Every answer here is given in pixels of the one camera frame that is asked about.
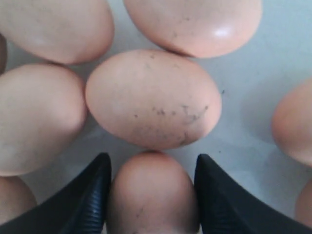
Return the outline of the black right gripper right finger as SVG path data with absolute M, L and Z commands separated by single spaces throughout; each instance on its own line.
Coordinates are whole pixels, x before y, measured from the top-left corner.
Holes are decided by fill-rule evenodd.
M 205 234 L 310 234 L 311 228 L 283 215 L 233 180 L 209 155 L 195 168 L 199 217 Z

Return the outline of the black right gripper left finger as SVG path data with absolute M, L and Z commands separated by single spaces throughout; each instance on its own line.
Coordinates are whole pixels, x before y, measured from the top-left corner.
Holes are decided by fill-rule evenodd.
M 100 234 L 106 219 L 111 160 L 100 153 L 48 200 L 4 223 L 2 234 Z

